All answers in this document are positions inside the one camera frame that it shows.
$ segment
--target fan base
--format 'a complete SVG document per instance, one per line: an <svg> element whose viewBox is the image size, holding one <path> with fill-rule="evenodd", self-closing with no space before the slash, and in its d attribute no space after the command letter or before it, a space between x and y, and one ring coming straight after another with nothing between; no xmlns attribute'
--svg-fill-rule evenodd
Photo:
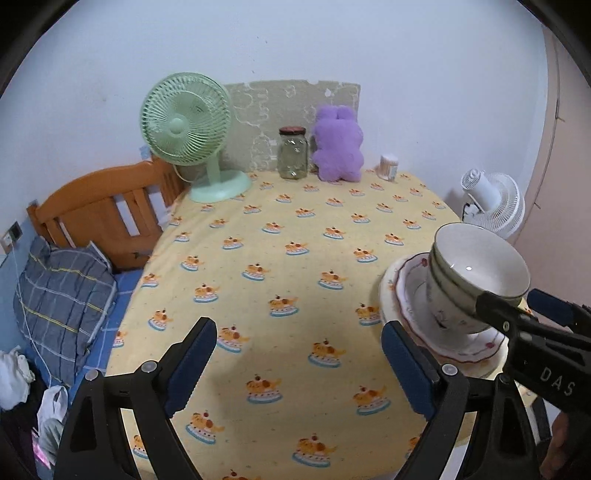
<svg viewBox="0 0 591 480"><path fill-rule="evenodd" d="M222 170L219 183L211 183L208 176L194 181L189 198L198 203L221 202L244 193L250 186L251 179L243 171Z"/></svg>

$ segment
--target wall outlet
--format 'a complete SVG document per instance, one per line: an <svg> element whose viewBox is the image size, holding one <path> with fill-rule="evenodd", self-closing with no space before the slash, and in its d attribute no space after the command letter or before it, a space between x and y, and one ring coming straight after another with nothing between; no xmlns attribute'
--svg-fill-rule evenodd
<svg viewBox="0 0 591 480"><path fill-rule="evenodd" d="M12 226L2 235L0 238L0 245L2 245L2 249L4 253L9 254L12 250L12 246L14 242L16 242L20 237L22 237L22 230L19 226L18 222L14 222Z"/></svg>

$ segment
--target bowl rim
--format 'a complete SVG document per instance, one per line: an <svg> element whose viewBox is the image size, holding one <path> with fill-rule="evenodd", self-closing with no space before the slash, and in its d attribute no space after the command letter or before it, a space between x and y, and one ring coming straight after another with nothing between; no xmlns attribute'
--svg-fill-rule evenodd
<svg viewBox="0 0 591 480"><path fill-rule="evenodd" d="M433 249L435 250L436 255L439 256L439 258L441 259L441 261L443 262L444 265L441 264L441 262L438 262L439 267L441 268L441 270L443 271L443 273L446 273L446 270L444 269L444 266L447 268L447 270L449 270L450 272L452 272L456 277L460 278L463 282L465 282L466 284L468 284L469 286L471 286L474 290L478 290L480 291L480 293L483 293L485 291L489 291L486 290L482 287L479 287L477 285L474 285L470 280L468 280L465 275L462 274L461 271L455 270L450 264L449 262L447 262L443 256L443 254L441 253L441 251L438 249L437 247L437 236L440 232L441 229L448 227L449 225L466 225L467 228L476 228L476 229L480 229L483 230L485 232L489 232L491 235L495 235L497 236L500 240L503 240L505 243L507 243L517 254L517 256L521 259L521 264L525 267L525 272L527 273L527 287L525 288L525 290L523 292L521 292L520 294L517 295L498 295L499 297L503 298L503 299L517 299L520 297L523 297L527 291L530 289L531 287L531 272L529 267L527 266L527 263L525 262L525 259L523 258L523 256L515 249L515 247L513 245L511 245L509 242L507 242L504 238L498 236L495 232L492 232L490 230L487 230L484 227L481 227L479 225L473 225L472 223L465 223L465 222L450 222L450 223L446 223L445 225L440 226L436 231L435 231L435 235L433 236ZM457 281L454 282L458 287L460 287L463 291L467 292L465 288L462 288L460 285L457 284Z"/></svg>

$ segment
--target green fan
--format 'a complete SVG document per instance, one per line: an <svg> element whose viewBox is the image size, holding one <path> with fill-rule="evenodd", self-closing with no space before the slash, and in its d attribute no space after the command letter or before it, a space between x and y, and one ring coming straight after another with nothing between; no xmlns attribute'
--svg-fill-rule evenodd
<svg viewBox="0 0 591 480"><path fill-rule="evenodd" d="M242 171L220 171L219 153L231 123L227 90L198 73L175 73L158 82L140 116L142 135L155 155L175 166L207 162L207 175L191 183L191 200L200 203L226 200L251 185Z"/></svg>

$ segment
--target blue bedsheet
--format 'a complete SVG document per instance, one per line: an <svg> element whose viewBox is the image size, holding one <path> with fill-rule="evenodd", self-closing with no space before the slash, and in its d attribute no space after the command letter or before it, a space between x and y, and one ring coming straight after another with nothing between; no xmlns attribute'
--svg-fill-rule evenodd
<svg viewBox="0 0 591 480"><path fill-rule="evenodd" d="M96 336L95 342L90 348L90 354L86 358L84 367L82 367L82 369L77 373L74 385L72 385L72 387L69 389L68 396L70 404L74 400L76 391L78 390L78 387L84 378L84 374L88 372L88 370L97 369L103 373L106 372L107 363L109 362L111 350L113 349L113 343L115 341L115 336L117 335L117 330L119 329L119 325L121 325L121 321L123 321L123 316L125 314L125 310L127 309L127 305L129 304L129 299L131 298L131 294L133 293L134 288L139 282L141 276L141 270L123 272L115 276L118 289L117 297L113 303L113 306L111 307L111 312L108 315L107 321L101 327L99 333ZM29 359L34 361L36 367L41 372L41 377L45 381L46 385L49 387L56 385L56 379L49 379L47 369L43 365L41 358L37 355L35 350L29 346L26 353Z"/></svg>

